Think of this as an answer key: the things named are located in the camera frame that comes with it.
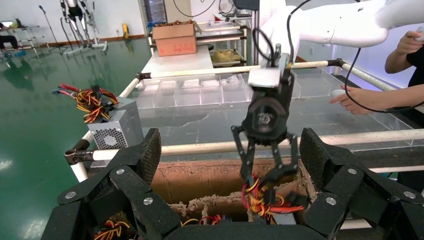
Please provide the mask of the operator left hand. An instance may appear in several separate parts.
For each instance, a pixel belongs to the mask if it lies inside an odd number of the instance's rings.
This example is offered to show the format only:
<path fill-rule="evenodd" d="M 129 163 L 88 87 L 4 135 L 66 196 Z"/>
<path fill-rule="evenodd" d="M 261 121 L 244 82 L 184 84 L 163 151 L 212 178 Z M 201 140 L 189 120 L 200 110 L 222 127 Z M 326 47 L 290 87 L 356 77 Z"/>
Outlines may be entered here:
<path fill-rule="evenodd" d="M 380 110 L 378 104 L 379 92 L 346 86 L 342 84 L 341 90 L 336 90 L 330 104 L 340 104 L 346 111 L 354 115 L 365 115 L 372 110 Z"/>

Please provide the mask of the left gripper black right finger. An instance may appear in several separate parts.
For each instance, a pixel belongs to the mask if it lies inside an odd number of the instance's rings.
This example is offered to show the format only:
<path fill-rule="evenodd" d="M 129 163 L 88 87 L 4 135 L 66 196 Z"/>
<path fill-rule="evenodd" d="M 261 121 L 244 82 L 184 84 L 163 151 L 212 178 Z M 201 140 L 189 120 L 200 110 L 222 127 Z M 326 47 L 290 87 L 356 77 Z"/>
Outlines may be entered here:
<path fill-rule="evenodd" d="M 424 198 L 367 168 L 348 149 L 324 143 L 311 129 L 301 134 L 300 160 L 318 190 L 306 210 L 306 226 L 334 239 L 349 213 L 384 229 L 386 240 L 424 237 Z"/>

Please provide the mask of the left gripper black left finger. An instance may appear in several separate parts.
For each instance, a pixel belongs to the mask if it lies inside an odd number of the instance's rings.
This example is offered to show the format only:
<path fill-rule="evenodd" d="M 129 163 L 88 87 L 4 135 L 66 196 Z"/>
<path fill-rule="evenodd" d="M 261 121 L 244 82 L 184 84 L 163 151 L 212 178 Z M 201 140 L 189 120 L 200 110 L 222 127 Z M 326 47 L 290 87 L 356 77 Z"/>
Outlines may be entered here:
<path fill-rule="evenodd" d="M 151 189 L 161 147 L 159 130 L 151 128 L 140 144 L 120 149 L 103 170 L 64 190 L 42 239 L 93 239 L 100 224 L 121 212 L 148 240 L 163 240 L 178 229 L 178 214 Z"/>

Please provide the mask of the operator right hand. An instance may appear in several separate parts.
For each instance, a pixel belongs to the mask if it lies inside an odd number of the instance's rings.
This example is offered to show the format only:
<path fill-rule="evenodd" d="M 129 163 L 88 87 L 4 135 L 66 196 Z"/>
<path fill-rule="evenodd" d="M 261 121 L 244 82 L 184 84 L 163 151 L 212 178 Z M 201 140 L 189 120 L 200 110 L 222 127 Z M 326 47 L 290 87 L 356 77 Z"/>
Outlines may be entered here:
<path fill-rule="evenodd" d="M 409 30 L 399 40 L 395 53 L 407 55 L 417 52 L 424 45 L 423 33 Z"/>

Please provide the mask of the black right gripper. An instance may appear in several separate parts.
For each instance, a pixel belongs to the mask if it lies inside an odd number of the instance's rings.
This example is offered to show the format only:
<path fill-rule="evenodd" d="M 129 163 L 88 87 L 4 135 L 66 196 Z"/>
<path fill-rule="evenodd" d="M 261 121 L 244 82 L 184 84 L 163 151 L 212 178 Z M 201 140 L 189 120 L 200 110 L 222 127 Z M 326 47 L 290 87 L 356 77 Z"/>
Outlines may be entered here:
<path fill-rule="evenodd" d="M 255 145 L 271 146 L 275 167 L 264 176 L 264 185 L 276 185 L 281 178 L 298 171 L 298 137 L 288 132 L 287 121 L 294 88 L 292 71 L 250 71 L 247 84 L 253 90 L 251 103 L 242 126 L 233 125 L 231 132 L 241 160 L 240 176 L 246 184 L 253 185 Z M 247 136 L 244 149 L 240 133 Z M 279 143 L 287 139 L 290 162 L 284 163 Z"/>

